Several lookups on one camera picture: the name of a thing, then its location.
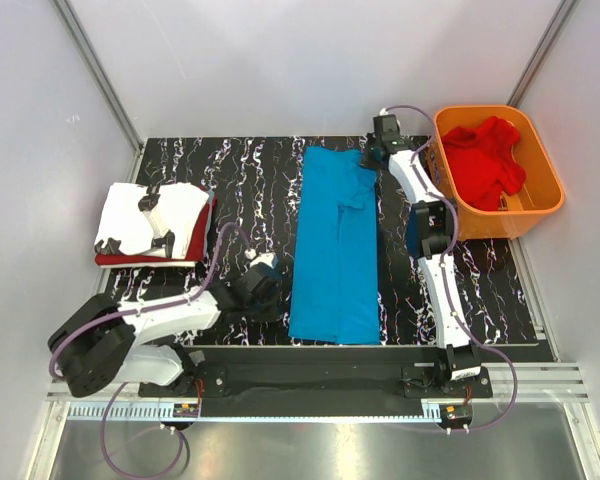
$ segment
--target blue cloth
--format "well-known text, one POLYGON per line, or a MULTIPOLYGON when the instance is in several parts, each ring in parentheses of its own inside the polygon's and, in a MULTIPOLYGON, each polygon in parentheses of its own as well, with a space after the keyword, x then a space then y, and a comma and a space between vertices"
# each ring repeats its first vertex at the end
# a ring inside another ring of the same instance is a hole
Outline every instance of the blue cloth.
POLYGON ((376 174, 358 150, 309 147, 291 292, 289 335, 374 345, 378 315, 376 174))

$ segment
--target orange bin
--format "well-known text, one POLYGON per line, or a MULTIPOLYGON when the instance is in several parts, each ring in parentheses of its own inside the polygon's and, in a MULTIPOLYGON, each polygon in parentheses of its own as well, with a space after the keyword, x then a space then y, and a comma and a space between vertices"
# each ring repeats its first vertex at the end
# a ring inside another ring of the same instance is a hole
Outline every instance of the orange bin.
POLYGON ((564 191, 547 152, 531 120, 520 110, 506 105, 447 107, 437 113, 435 124, 436 142, 429 150, 429 167, 440 191, 458 203, 460 240, 519 237, 564 203, 564 191), (458 195, 440 138, 457 126, 478 127, 492 116, 508 120, 520 132, 513 158, 525 169, 527 179, 517 194, 502 195, 499 211, 487 212, 470 206, 458 195))

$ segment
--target marble tabletop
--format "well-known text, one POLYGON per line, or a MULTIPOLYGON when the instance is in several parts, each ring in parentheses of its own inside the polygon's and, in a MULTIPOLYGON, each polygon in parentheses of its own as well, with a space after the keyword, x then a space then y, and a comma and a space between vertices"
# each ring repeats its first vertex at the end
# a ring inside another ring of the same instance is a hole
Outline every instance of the marble tabletop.
MULTIPOLYGON (((426 137, 413 137, 421 144, 426 137)), ((315 345, 288 336, 293 256, 301 201, 305 148, 364 147, 364 137, 153 138, 147 142, 137 183, 191 182, 216 192, 218 205, 210 237, 227 221, 241 222, 259 251, 274 250, 283 283, 280 321, 216 326, 175 336, 193 345, 315 345)), ((433 309, 424 277, 405 248, 408 202, 396 180, 381 172, 377 182, 378 305, 382 345, 435 342, 433 309)), ((219 277, 244 271, 240 242, 231 242, 219 277)), ((456 280, 471 331, 487 343, 537 342, 507 240, 460 242, 456 280)), ((111 271, 106 292, 117 300, 176 295, 199 285, 207 262, 196 268, 137 268, 111 271)))

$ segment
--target white wall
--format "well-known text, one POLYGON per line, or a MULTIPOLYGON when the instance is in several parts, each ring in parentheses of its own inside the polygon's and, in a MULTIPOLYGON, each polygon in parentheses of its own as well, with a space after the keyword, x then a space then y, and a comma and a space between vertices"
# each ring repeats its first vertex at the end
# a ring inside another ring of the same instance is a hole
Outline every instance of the white wall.
POLYGON ((582 366, 600 425, 600 0, 580 2, 522 109, 566 190, 524 238, 564 360, 582 366))
POLYGON ((91 294, 106 187, 132 152, 48 0, 0 0, 0 480, 18 478, 47 338, 91 294))
POLYGON ((506 103, 559 0, 71 3, 155 137, 363 134, 390 104, 506 103))

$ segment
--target folded white cloth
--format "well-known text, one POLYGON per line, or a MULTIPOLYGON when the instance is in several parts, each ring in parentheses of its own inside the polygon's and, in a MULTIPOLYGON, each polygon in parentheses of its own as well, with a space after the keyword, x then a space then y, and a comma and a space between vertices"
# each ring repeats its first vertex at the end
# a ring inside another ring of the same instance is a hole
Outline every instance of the folded white cloth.
MULTIPOLYGON (((171 258, 184 259, 189 249, 193 227, 209 195, 189 183, 160 186, 158 194, 160 197, 157 205, 151 210, 151 215, 159 220, 162 230, 169 230, 175 236, 171 258)), ((138 207, 145 195, 147 187, 143 185, 114 183, 109 188, 95 240, 96 251, 167 257, 164 248, 152 246, 154 230, 138 207), (115 245, 118 251, 103 251, 103 246, 108 244, 115 245)))

